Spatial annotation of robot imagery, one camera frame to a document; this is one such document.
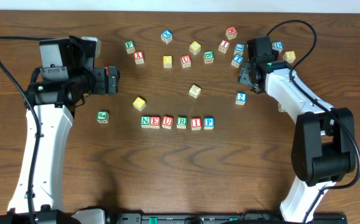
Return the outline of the green N wooden block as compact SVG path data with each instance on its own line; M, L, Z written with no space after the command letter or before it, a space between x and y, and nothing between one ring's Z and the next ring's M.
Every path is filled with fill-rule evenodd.
M150 116L141 117L141 128L150 128Z

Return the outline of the blue P wooden block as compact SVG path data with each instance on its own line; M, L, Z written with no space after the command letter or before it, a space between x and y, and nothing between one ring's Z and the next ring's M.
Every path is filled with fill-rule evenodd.
M205 117L203 124L204 124L203 128L206 130L214 129L214 127L215 127L214 117Z

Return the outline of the red E wooden block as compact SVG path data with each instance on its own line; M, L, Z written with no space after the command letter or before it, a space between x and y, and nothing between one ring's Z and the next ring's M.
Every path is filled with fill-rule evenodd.
M152 129L160 128L160 117L159 116L151 116L150 117L150 127Z

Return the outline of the green R wooden block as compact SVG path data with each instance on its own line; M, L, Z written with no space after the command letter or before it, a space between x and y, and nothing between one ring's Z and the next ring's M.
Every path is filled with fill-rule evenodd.
M177 118L177 129L186 129L187 128L187 117L179 116Z

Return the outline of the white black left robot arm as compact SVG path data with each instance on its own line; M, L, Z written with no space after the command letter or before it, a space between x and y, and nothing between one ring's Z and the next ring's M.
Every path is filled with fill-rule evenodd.
M56 88L59 96L74 86L81 94L115 94L120 72L115 66L85 70L72 78L58 78L65 67L36 68L28 92L34 95ZM63 212L62 170L65 146L73 125L76 103L57 99L29 100L27 141L21 173L8 211L0 215L5 223L109 223L106 210L88 207L73 215Z

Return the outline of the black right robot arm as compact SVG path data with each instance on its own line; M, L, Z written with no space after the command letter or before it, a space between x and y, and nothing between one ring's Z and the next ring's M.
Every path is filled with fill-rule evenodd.
M287 222L312 221L327 191L351 187L360 177L352 112L320 99L286 61L246 62L239 82L273 97L295 122L291 161L296 178L279 209Z

